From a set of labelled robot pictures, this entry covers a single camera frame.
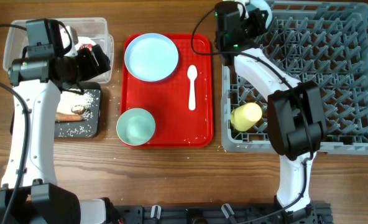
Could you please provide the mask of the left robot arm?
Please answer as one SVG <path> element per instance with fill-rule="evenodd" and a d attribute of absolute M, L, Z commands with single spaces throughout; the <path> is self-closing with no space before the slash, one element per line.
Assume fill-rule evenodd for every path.
<path fill-rule="evenodd" d="M 63 90 L 109 71 L 94 45 L 70 55 L 65 25 L 55 19 L 27 21 L 29 44 L 13 61 L 5 89 L 14 97 L 11 152 L 0 188 L 0 223 L 123 223 L 106 197 L 79 200 L 57 184 L 53 147 Z"/>

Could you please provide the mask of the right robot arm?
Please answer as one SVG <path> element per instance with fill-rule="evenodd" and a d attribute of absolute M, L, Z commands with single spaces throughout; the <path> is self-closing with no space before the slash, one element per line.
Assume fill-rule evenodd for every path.
<path fill-rule="evenodd" d="M 279 69 L 254 43 L 272 22 L 265 1 L 222 1 L 214 11 L 222 64 L 248 81 L 268 104 L 269 140 L 280 156 L 276 203 L 289 217 L 307 213 L 312 163 L 327 135 L 320 89 Z"/>

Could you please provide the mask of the green bowl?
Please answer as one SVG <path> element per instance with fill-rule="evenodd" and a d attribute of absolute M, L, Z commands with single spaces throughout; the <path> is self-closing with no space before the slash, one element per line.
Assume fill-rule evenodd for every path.
<path fill-rule="evenodd" d="M 147 143 L 152 139 L 155 129 L 154 117 L 142 108 L 123 112 L 116 124 L 118 137 L 129 146 L 141 146 Z"/>

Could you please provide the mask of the pile of rice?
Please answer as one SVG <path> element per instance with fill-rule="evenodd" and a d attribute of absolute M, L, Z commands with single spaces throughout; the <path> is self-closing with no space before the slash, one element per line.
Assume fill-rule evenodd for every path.
<path fill-rule="evenodd" d="M 91 107 L 93 103 L 94 95 L 88 91 L 86 91 L 83 95 L 64 91 L 61 94 L 60 102 L 57 107 L 57 113 L 74 114 L 71 112 L 71 108 L 76 105 L 83 105 L 85 106 L 86 111 L 81 115 L 84 117 L 84 120 L 86 120 L 92 114 Z"/>

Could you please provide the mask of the large light blue plate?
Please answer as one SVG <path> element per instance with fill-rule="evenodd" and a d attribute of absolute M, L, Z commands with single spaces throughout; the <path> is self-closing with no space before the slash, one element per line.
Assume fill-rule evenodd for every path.
<path fill-rule="evenodd" d="M 158 82 L 170 76 L 178 65 L 177 46 L 167 36 L 142 34 L 126 47 L 124 63 L 131 75 L 145 82 Z"/>

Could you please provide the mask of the brown food scrap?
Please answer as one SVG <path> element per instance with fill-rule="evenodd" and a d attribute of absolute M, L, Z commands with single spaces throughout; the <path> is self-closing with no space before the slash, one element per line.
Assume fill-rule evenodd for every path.
<path fill-rule="evenodd" d="M 83 105 L 76 105 L 71 108 L 71 112 L 74 114 L 81 115 L 86 111 L 85 106 Z"/>

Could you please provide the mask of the white plastic spoon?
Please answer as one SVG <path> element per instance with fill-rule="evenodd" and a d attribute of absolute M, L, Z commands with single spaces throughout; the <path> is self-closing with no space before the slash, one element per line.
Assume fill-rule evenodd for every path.
<path fill-rule="evenodd" d="M 196 109 L 196 96 L 195 96 L 195 80 L 198 72 L 194 65 L 190 65 L 187 70 L 187 77 L 190 81 L 190 92 L 188 99 L 188 109 L 194 111 Z"/>

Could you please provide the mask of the yellow plastic cup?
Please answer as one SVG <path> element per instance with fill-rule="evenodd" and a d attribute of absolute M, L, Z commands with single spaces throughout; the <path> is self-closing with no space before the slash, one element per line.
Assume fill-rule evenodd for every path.
<path fill-rule="evenodd" d="M 247 131 L 261 118 L 261 107 L 256 103 L 246 103 L 231 112 L 231 125 L 238 131 Z"/>

